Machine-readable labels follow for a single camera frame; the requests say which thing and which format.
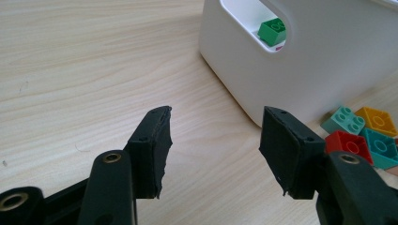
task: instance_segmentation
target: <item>white plastic bin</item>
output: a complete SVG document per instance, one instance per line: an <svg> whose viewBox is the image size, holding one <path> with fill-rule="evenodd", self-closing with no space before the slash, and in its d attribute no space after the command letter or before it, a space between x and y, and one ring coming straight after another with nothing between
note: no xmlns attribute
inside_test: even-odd
<svg viewBox="0 0 398 225"><path fill-rule="evenodd" d="M205 0L199 48L257 125L265 105L306 123L397 70L397 8L397 0ZM256 33L276 17L287 37L270 48Z"/></svg>

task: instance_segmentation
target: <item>wooden table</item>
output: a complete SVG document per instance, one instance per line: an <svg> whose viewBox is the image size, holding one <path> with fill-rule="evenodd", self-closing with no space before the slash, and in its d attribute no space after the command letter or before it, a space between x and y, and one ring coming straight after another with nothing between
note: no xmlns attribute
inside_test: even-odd
<svg viewBox="0 0 398 225"><path fill-rule="evenodd" d="M257 150L260 128L199 53L203 3L2 1L0 192L49 196L85 179L147 111L170 105L163 192L138 201L140 224L318 224L315 201L282 196ZM345 104L397 121L397 96L395 75ZM310 127L323 135L317 118Z"/></svg>

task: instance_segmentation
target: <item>wood grain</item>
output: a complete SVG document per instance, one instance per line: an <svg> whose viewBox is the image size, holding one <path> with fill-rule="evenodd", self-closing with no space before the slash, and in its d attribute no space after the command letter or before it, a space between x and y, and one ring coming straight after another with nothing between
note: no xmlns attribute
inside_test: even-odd
<svg viewBox="0 0 398 225"><path fill-rule="evenodd" d="M140 224L319 224L314 201L282 196L257 150L260 128L198 52L202 7L1 1L0 192L35 186L49 196L85 179L147 111L170 105L163 192L138 201ZM397 77L346 104L398 118ZM310 126L324 135L319 120Z"/></svg>

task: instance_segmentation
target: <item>toy block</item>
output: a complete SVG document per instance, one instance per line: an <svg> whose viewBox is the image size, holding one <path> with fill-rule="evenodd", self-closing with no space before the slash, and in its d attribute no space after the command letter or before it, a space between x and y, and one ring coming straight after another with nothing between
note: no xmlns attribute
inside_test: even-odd
<svg viewBox="0 0 398 225"><path fill-rule="evenodd" d="M340 107L333 116L321 124L321 127L329 134L336 130L359 134L364 126L363 118L356 116L349 108L344 106Z"/></svg>
<svg viewBox="0 0 398 225"><path fill-rule="evenodd" d="M370 107L362 107L355 115L365 120L365 126L390 137L398 135L395 125L392 123L390 114Z"/></svg>
<svg viewBox="0 0 398 225"><path fill-rule="evenodd" d="M325 139L326 152L346 151L365 158L374 164L364 137L336 130Z"/></svg>
<svg viewBox="0 0 398 225"><path fill-rule="evenodd" d="M392 137L369 128L364 128L360 135L366 139L377 168L386 170L398 165L397 147Z"/></svg>
<svg viewBox="0 0 398 225"><path fill-rule="evenodd" d="M261 23L257 35L270 47L275 46L286 39L286 28L281 19L276 18Z"/></svg>

